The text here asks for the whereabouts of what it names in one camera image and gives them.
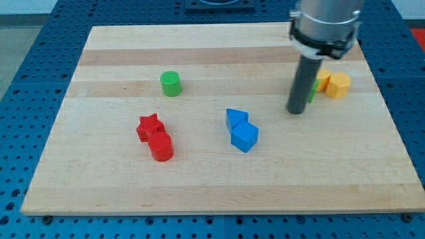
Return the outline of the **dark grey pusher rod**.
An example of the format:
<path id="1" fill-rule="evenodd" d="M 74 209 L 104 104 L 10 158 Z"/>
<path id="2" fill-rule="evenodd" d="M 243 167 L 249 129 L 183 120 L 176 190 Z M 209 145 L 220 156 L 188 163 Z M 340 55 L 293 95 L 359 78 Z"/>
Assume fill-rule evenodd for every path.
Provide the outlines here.
<path id="1" fill-rule="evenodd" d="M 322 59 L 311 59 L 304 55 L 300 56 L 286 105 L 289 113 L 302 114 L 304 112 L 322 61 Z"/>

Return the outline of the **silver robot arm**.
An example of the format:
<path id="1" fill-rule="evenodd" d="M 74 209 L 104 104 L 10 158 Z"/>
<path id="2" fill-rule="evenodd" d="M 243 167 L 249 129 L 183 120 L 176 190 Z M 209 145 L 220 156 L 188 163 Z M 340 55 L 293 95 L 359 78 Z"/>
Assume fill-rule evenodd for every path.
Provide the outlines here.
<path id="1" fill-rule="evenodd" d="M 305 110 L 324 58 L 339 60 L 353 46 L 363 0 L 301 0 L 290 11 L 289 38 L 301 53 L 286 105 L 291 114 Z"/>

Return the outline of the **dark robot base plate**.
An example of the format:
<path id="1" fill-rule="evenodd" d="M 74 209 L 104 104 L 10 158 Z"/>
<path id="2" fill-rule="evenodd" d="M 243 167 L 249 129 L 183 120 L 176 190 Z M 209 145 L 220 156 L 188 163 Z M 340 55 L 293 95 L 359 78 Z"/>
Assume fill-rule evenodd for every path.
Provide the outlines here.
<path id="1" fill-rule="evenodd" d="M 187 11 L 252 10 L 256 0 L 184 0 Z"/>

